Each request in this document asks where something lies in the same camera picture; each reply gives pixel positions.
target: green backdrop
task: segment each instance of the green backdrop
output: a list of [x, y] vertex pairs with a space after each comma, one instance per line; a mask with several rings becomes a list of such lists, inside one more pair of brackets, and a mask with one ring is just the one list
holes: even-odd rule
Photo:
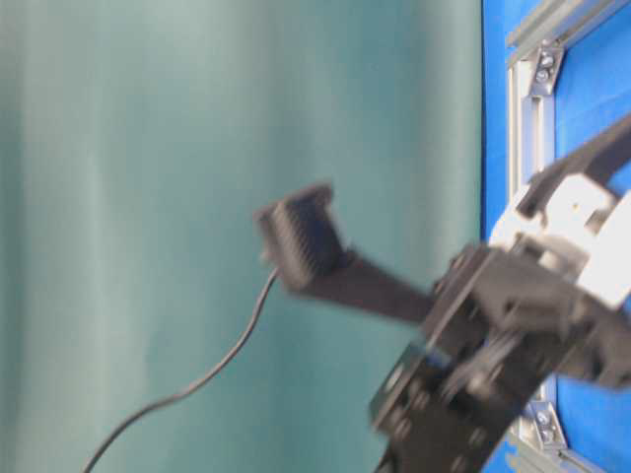
[[[476, 239], [480, 5], [0, 0], [0, 471], [78, 472], [216, 363], [266, 269], [258, 206], [319, 179], [428, 287]], [[276, 288], [208, 388], [98, 472], [372, 471], [414, 330]]]

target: robotic arm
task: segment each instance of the robotic arm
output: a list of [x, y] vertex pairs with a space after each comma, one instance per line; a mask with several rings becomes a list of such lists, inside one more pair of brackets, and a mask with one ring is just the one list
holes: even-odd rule
[[631, 115], [536, 174], [490, 243], [467, 246], [432, 294], [344, 248], [327, 185], [261, 209], [265, 253], [297, 296], [420, 325], [371, 402], [389, 438], [379, 473], [479, 471], [553, 372], [631, 384], [631, 192], [607, 187], [631, 159]]

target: black cable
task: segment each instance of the black cable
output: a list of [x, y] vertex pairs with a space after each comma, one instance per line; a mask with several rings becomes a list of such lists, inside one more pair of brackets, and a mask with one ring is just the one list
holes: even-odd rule
[[145, 407], [131, 414], [124, 421], [122, 421], [118, 425], [118, 427], [116, 427], [113, 430], [113, 432], [109, 434], [109, 436], [107, 436], [107, 438], [101, 443], [101, 445], [99, 446], [95, 454], [92, 456], [92, 458], [90, 458], [90, 461], [88, 461], [88, 463], [84, 467], [83, 473], [90, 473], [92, 469], [94, 468], [94, 466], [99, 461], [99, 459], [103, 456], [107, 448], [116, 440], [116, 438], [120, 434], [123, 433], [125, 429], [131, 426], [134, 422], [139, 420], [141, 417], [149, 414], [150, 412], [156, 411], [158, 409], [162, 409], [163, 407], [167, 407], [171, 404], [174, 404], [190, 396], [193, 392], [195, 392], [197, 389], [199, 389], [208, 381], [210, 381], [213, 377], [215, 377], [232, 360], [232, 358], [235, 357], [235, 355], [239, 352], [239, 350], [245, 344], [245, 342], [251, 335], [252, 330], [256, 326], [256, 322], [258, 321], [260, 313], [263, 309], [263, 304], [265, 304], [265, 299], [267, 299], [267, 295], [269, 294], [269, 290], [271, 289], [272, 284], [274, 284], [274, 280], [276, 279], [277, 274], [278, 274], [277, 269], [272, 270], [272, 272], [270, 273], [269, 277], [267, 278], [267, 282], [265, 283], [265, 286], [263, 286], [263, 289], [258, 295], [258, 299], [256, 300], [256, 304], [254, 305], [254, 309], [252, 311], [252, 317], [249, 320], [249, 323], [247, 324], [247, 327], [245, 328], [244, 333], [242, 334], [241, 338], [237, 341], [235, 346], [231, 348], [230, 351], [224, 356], [224, 358], [217, 365], [215, 365], [215, 367], [211, 371], [209, 371], [207, 374], [200, 377], [199, 379], [193, 381], [182, 391], [177, 392], [176, 394], [173, 394], [171, 396], [164, 397], [162, 399], [154, 401], [150, 404], [147, 404]]

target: aluminum frame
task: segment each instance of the aluminum frame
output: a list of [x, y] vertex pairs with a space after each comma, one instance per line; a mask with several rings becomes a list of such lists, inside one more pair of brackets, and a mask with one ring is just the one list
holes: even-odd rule
[[[508, 200], [530, 177], [555, 160], [554, 88], [569, 48], [630, 0], [544, 0], [506, 39], [514, 51], [507, 62]], [[549, 410], [556, 438], [546, 444], [534, 410]], [[517, 447], [509, 465], [520, 473], [592, 472], [597, 466], [570, 450], [556, 415], [556, 377], [542, 384], [528, 405], [530, 415], [512, 427]]]

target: blue panel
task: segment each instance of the blue panel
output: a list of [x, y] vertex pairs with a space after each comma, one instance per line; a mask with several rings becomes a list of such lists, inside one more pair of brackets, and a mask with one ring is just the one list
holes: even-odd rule
[[[506, 204], [505, 37], [537, 1], [484, 2], [485, 235]], [[565, 156], [631, 111], [631, 6], [576, 44], [567, 54], [556, 91], [556, 154]], [[631, 186], [631, 167], [612, 180]], [[561, 378], [559, 410], [573, 449], [607, 472], [631, 471], [631, 393], [614, 393]], [[501, 469], [501, 458], [489, 465]]]
[[[631, 6], [576, 44], [557, 85], [556, 154], [567, 155], [631, 112]], [[631, 187], [631, 168], [612, 180]], [[607, 472], [631, 470], [631, 392], [559, 380], [559, 412], [575, 450]]]

